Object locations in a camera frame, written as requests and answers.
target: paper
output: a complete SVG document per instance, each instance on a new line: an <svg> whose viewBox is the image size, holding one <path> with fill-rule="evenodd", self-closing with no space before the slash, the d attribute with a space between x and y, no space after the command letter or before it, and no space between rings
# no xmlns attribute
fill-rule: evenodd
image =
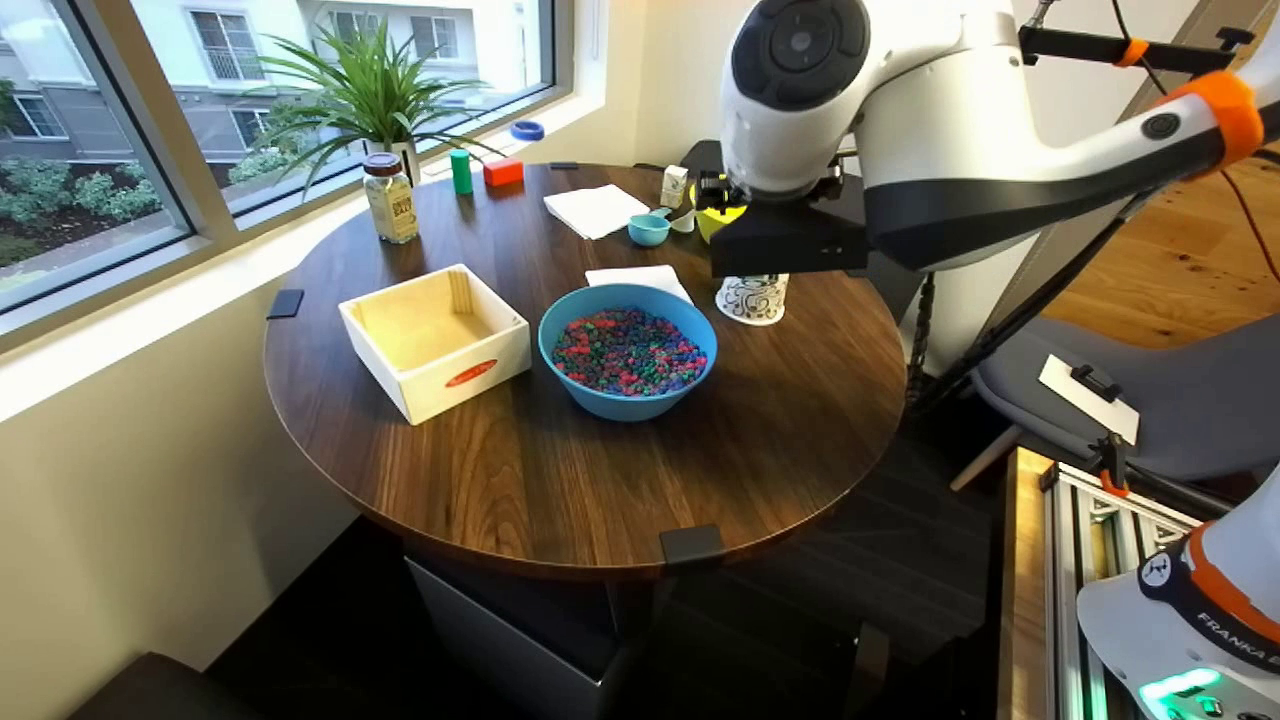
<svg viewBox="0 0 1280 720"><path fill-rule="evenodd" d="M615 185L556 194L556 197L545 197L545 204L585 239L620 231L633 218L649 211L649 204L641 204Z"/></svg>
<svg viewBox="0 0 1280 720"><path fill-rule="evenodd" d="M1135 407L1117 401L1095 396L1089 383L1074 377L1074 364L1059 357L1048 357L1042 370L1042 383L1048 383L1059 401L1077 406L1083 415L1117 431L1129 450L1135 450Z"/></svg>
<svg viewBox="0 0 1280 720"><path fill-rule="evenodd" d="M649 284L689 302L673 264L641 264L641 267L589 267L589 284Z"/></svg>

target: window sill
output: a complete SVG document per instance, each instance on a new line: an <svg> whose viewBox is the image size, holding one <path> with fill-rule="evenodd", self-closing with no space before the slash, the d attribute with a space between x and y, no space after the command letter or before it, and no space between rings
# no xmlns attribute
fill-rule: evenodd
<svg viewBox="0 0 1280 720"><path fill-rule="evenodd" d="M596 108L596 96L568 93L529 114L529 120L540 120L545 134L556 136ZM526 148L510 134L494 134L486 142L512 157ZM443 180L443 171L443 160L426 166L426 185ZM107 308L55 326L12 354L0 354L0 426L290 276L317 250L317 239L335 231L358 211L365 211L365 197L342 194L302 219L290 219L241 250L201 260Z"/></svg>

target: white robot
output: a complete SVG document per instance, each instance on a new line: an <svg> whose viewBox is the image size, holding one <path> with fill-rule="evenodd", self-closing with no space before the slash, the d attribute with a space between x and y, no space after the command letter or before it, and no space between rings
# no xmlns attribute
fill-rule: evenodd
<svg viewBox="0 0 1280 720"><path fill-rule="evenodd" d="M1280 136L1280 25L1237 74L1080 146L1031 129L1012 0L762 0L725 68L725 180L750 200L711 252L720 276L841 267L876 245L905 267L964 271L1042 227L1151 197ZM855 142L863 227L804 204ZM979 322L937 316L933 370ZM1149 716L1280 716L1280 468L1233 517L1080 591L1080 629Z"/></svg>

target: small bottle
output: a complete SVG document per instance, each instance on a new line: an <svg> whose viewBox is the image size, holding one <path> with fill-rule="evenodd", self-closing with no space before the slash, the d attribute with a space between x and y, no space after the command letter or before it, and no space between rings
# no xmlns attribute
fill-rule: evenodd
<svg viewBox="0 0 1280 720"><path fill-rule="evenodd" d="M413 185L395 157L365 157L365 197L369 197L379 239L387 245L421 239Z"/></svg>
<svg viewBox="0 0 1280 720"><path fill-rule="evenodd" d="M667 166L664 169L664 188L662 188L662 209L677 211L685 204L685 188L689 188L689 169L685 166Z"/></svg>

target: blue bowl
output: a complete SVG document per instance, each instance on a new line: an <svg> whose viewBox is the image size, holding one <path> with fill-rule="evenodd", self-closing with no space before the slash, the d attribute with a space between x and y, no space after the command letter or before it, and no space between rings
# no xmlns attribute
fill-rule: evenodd
<svg viewBox="0 0 1280 720"><path fill-rule="evenodd" d="M633 245L645 245L645 250L664 245L667 231L673 231L667 211L641 211L641 218L629 219Z"/></svg>
<svg viewBox="0 0 1280 720"><path fill-rule="evenodd" d="M679 335L703 354L703 372L685 387L653 391L653 396L623 396L623 391L607 391L607 387L589 387L589 383L563 377L553 360L556 340L563 335L563 326L592 316L592 314L607 314L607 308L641 308L649 316L673 322L679 330ZM535 354L585 414L592 414L601 422L615 422L615 426L645 426L645 422L656 422L667 407L677 407L695 383L707 381L707 372L717 370L720 343L717 343L711 322L673 292L662 292L649 284L596 284L596 290L563 292L540 316Z"/></svg>

